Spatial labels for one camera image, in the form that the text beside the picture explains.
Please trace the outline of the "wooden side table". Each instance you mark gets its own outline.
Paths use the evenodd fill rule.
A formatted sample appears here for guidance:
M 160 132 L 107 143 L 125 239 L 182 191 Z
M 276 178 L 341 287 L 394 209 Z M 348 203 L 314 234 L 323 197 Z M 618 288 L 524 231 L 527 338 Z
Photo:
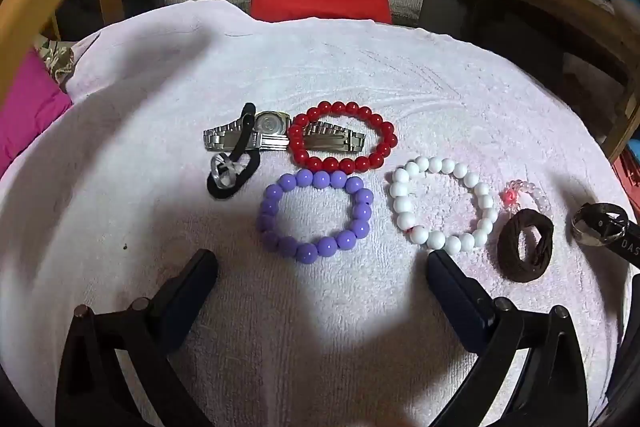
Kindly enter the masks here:
M 622 18 L 589 0 L 518 0 L 540 9 L 574 32 L 574 55 L 592 51 L 608 75 L 626 79 L 611 130 L 602 144 L 609 161 L 616 161 L 639 127 L 639 34 Z

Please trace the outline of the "silver metal wristwatch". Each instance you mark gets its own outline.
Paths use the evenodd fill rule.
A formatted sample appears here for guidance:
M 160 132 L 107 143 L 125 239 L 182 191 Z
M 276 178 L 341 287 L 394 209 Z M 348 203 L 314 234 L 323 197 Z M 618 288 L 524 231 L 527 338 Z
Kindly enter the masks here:
M 287 113 L 260 112 L 247 150 L 286 150 L 292 118 Z M 203 132 L 204 147 L 209 152 L 231 152 L 239 141 L 243 121 L 241 118 Z M 363 133 L 341 127 L 338 124 L 317 121 L 308 124 L 303 131 L 303 142 L 307 150 L 334 153 L 360 153 L 366 136 Z

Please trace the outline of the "magenta cushion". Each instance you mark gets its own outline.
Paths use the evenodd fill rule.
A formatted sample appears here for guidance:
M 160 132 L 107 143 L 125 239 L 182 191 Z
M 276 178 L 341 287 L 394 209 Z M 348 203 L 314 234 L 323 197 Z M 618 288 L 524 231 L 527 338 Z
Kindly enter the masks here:
M 37 51 L 30 49 L 1 105 L 1 174 L 72 106 Z

